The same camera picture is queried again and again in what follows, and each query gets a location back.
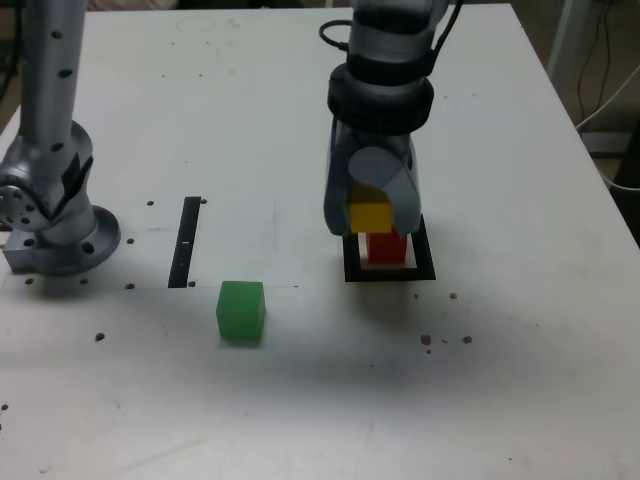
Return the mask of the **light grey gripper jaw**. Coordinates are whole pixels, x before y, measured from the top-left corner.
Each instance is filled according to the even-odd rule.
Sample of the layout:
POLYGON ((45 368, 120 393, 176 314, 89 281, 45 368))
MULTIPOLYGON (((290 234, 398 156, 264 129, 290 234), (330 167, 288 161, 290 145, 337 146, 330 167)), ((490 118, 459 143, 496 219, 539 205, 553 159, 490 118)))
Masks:
POLYGON ((396 156, 380 147, 366 147, 356 151, 349 160, 354 199, 362 203, 386 203, 392 226, 400 234, 417 231, 421 219, 415 149, 408 136, 412 143, 408 156, 396 156))

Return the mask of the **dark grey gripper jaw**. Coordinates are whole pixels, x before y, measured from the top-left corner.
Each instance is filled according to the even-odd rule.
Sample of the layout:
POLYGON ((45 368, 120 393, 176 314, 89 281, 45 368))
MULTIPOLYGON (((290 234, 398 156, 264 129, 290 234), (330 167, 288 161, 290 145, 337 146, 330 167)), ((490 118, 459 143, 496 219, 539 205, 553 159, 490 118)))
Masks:
POLYGON ((323 212, 327 228, 333 235, 349 235, 348 199, 352 187, 349 160, 353 143, 351 130, 333 122, 328 149, 323 212))

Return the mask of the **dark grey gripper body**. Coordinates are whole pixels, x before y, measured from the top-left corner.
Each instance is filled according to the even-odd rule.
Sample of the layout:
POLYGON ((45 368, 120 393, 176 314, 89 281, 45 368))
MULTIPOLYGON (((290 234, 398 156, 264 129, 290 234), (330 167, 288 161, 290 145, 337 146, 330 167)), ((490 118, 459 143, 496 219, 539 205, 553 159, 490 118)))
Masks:
POLYGON ((350 127, 341 121, 334 122, 334 151, 339 155, 351 156, 362 148, 380 147, 396 156, 408 156, 411 145, 408 135, 378 135, 350 127))

